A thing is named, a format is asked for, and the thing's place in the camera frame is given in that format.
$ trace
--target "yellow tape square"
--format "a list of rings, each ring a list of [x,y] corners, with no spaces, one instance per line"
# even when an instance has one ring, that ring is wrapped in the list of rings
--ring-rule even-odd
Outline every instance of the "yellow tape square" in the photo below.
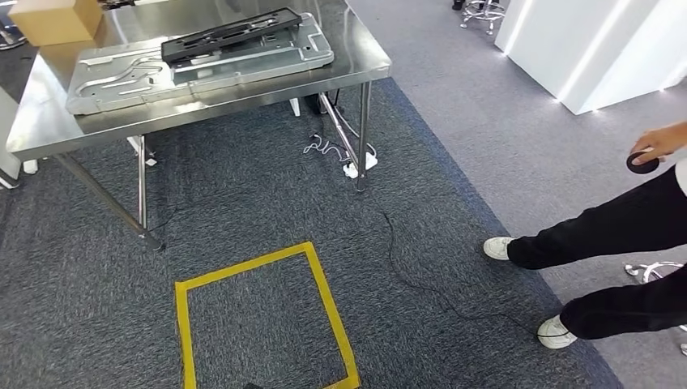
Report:
[[[322,298],[322,304],[324,305],[324,309],[326,311],[326,316],[329,318],[331,330],[334,332],[336,344],[339,347],[341,358],[346,366],[346,374],[348,375],[341,381],[332,383],[330,386],[326,387],[326,389],[356,389],[360,386],[361,381],[358,377],[358,370],[356,368],[353,350],[351,348],[351,344],[348,342],[344,325],[341,323],[339,311],[336,309],[336,305],[334,304],[334,298],[331,296],[331,291],[329,290],[329,285],[326,282],[322,265],[320,264],[318,255],[315,252],[313,243],[304,242],[300,245],[287,247],[286,249],[257,257],[256,259],[251,259],[230,267],[225,267],[224,269],[211,271],[205,275],[198,276],[190,280],[174,283],[174,294],[177,299],[177,321],[179,324],[179,335],[181,337],[181,355],[184,365],[185,389],[196,389],[195,364],[193,359],[191,325],[189,320],[188,291],[193,288],[204,286],[210,284],[211,282],[222,280],[230,276],[235,276],[238,273],[253,270],[256,267],[261,267],[262,265],[267,265],[268,263],[273,263],[279,261],[280,259],[286,259],[297,254],[305,254],[305,257],[308,259],[310,270],[313,272],[313,277],[318,286],[320,297]]]

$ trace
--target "white sneaker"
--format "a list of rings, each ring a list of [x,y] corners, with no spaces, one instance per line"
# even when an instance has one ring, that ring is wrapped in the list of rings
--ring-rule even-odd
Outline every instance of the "white sneaker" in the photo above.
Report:
[[[508,244],[513,241],[512,237],[493,237],[484,242],[484,253],[499,261],[508,260]]]
[[[543,322],[537,331],[537,335],[541,344],[554,350],[568,347],[578,339],[561,323],[560,315]]]

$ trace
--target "power strip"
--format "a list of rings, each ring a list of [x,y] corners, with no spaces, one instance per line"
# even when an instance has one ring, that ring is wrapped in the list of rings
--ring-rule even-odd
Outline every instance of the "power strip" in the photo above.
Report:
[[[365,170],[370,170],[371,168],[375,167],[377,165],[377,158],[375,158],[372,153],[366,152],[367,158],[365,158]],[[347,165],[343,167],[343,172],[346,174],[346,177],[348,178],[357,178],[358,177],[358,169],[356,169],[356,166],[352,163],[349,162]]]

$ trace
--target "hand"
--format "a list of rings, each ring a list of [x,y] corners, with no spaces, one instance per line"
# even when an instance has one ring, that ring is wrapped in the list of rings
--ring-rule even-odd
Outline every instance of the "hand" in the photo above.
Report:
[[[650,148],[632,161],[632,165],[643,165],[650,160],[669,156],[687,146],[687,122],[673,124],[658,130],[647,131],[632,147],[630,154]]]

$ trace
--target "black round object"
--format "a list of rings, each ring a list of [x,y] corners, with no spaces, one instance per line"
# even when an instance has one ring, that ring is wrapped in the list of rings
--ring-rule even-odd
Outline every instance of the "black round object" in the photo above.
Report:
[[[631,156],[627,157],[627,169],[629,169],[632,173],[648,174],[659,168],[661,161],[658,158],[650,160],[643,165],[632,165],[632,161],[641,154],[646,154],[646,152],[635,152]]]

